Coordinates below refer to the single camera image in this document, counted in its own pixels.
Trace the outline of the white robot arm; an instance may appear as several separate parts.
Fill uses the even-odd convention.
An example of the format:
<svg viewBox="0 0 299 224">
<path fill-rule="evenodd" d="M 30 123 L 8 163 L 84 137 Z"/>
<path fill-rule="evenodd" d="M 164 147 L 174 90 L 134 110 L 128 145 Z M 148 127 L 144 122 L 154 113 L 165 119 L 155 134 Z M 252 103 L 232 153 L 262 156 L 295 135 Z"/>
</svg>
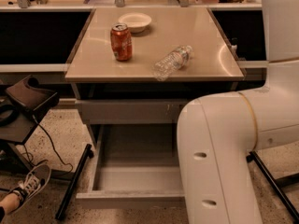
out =
<svg viewBox="0 0 299 224">
<path fill-rule="evenodd" d="M 267 75 L 261 88 L 189 102 L 178 119 L 189 224 L 263 224 L 246 156 L 299 136 L 299 0 L 262 0 Z"/>
</svg>

